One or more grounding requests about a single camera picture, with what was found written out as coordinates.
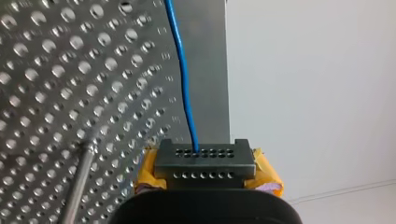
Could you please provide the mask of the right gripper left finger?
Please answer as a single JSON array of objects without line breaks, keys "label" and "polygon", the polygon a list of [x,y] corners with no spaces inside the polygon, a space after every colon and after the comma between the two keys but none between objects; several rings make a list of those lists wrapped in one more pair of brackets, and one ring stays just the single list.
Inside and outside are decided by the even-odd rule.
[{"label": "right gripper left finger", "polygon": [[167,189],[166,181],[154,176],[154,163],[157,153],[158,150],[154,148],[146,150],[134,185],[134,193],[136,195],[149,191]]}]

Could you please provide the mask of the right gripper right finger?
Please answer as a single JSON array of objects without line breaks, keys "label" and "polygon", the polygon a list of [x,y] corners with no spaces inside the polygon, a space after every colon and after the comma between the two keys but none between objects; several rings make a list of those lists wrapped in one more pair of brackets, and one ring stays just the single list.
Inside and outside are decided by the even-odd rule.
[{"label": "right gripper right finger", "polygon": [[245,181],[245,188],[264,191],[276,197],[282,197],[284,193],[284,182],[275,168],[267,160],[261,148],[254,148],[252,152],[256,165],[255,176]]}]

